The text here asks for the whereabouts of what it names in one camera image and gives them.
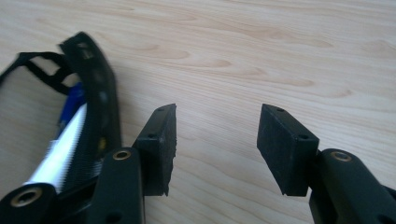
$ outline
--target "black plastic part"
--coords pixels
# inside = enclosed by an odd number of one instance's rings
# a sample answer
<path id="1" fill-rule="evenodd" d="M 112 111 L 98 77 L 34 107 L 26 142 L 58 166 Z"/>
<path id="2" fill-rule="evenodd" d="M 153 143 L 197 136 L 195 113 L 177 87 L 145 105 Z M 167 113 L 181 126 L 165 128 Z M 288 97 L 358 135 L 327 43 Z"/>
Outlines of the black plastic part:
<path id="1" fill-rule="evenodd" d="M 53 223 L 57 202 L 55 188 L 50 184 L 29 184 L 11 191 L 0 202 L 1 224 Z"/>
<path id="2" fill-rule="evenodd" d="M 312 181 L 321 181 L 325 189 L 318 189 L 318 185 L 311 188 L 314 193 L 327 191 L 336 213 L 335 222 L 327 219 L 319 223 L 396 223 L 396 201 L 358 157 L 343 150 L 326 149 L 318 155 L 315 164 L 320 179 L 315 177 Z M 314 198 L 310 204 L 311 209 L 314 207 L 314 220 L 326 220 L 329 206 L 315 206 L 315 203 L 319 201 Z"/>
<path id="3" fill-rule="evenodd" d="M 57 224 L 85 223 L 97 177 L 58 195 Z"/>
<path id="4" fill-rule="evenodd" d="M 86 223 L 145 223 L 138 150 L 120 148 L 105 156 Z"/>
<path id="5" fill-rule="evenodd" d="M 141 156 L 145 196 L 168 195 L 176 144 L 176 105 L 157 108 L 133 145 Z"/>
<path id="6" fill-rule="evenodd" d="M 119 106 L 114 74 L 104 54 L 84 33 L 60 45 L 72 71 L 81 79 L 87 101 L 87 116 L 63 190 L 98 175 L 105 154 L 121 147 Z"/>
<path id="7" fill-rule="evenodd" d="M 317 155 L 318 143 L 318 138 L 286 110 L 262 105 L 257 148 L 283 194 L 306 195 L 306 165 Z"/>

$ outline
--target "wooden table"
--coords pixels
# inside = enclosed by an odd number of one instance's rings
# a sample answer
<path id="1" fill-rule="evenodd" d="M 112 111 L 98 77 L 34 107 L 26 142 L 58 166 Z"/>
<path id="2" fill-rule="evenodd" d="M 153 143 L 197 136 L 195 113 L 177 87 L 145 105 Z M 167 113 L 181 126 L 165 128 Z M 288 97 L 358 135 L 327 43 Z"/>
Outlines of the wooden table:
<path id="1" fill-rule="evenodd" d="M 130 146 L 151 112 L 177 104 L 169 197 L 148 223 L 312 223 L 282 196 L 256 148 L 277 105 L 359 156 L 396 188 L 396 3 L 384 1 L 1 1 L 0 67 L 90 34 L 118 80 Z M 23 69 L 0 90 L 0 196 L 33 172 L 64 98 Z"/>

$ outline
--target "screw hole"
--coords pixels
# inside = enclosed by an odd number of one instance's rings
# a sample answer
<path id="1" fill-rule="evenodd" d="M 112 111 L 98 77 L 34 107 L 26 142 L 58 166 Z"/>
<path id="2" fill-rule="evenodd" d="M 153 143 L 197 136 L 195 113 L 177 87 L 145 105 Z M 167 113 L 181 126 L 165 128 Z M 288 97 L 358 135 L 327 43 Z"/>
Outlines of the screw hole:
<path id="1" fill-rule="evenodd" d="M 43 191 L 40 188 L 27 189 L 15 196 L 11 200 L 11 205 L 14 207 L 23 207 L 25 205 L 33 203 L 35 200 L 40 198 L 42 192 Z"/>
<path id="2" fill-rule="evenodd" d="M 396 222 L 390 217 L 386 217 L 384 215 L 379 215 L 377 219 L 383 224 L 396 224 Z"/>
<path id="3" fill-rule="evenodd" d="M 117 223 L 121 221 L 122 213 L 120 212 L 111 212 L 106 217 L 106 223 Z"/>
<path id="4" fill-rule="evenodd" d="M 306 135 L 306 134 L 299 134 L 298 137 L 301 138 L 301 139 L 304 139 L 304 140 L 309 138 L 309 136 Z"/>
<path id="5" fill-rule="evenodd" d="M 113 159 L 116 161 L 123 161 L 131 156 L 131 152 L 127 150 L 121 150 L 113 154 Z"/>
<path id="6" fill-rule="evenodd" d="M 339 161 L 352 161 L 352 158 L 344 152 L 334 151 L 331 155 Z"/>

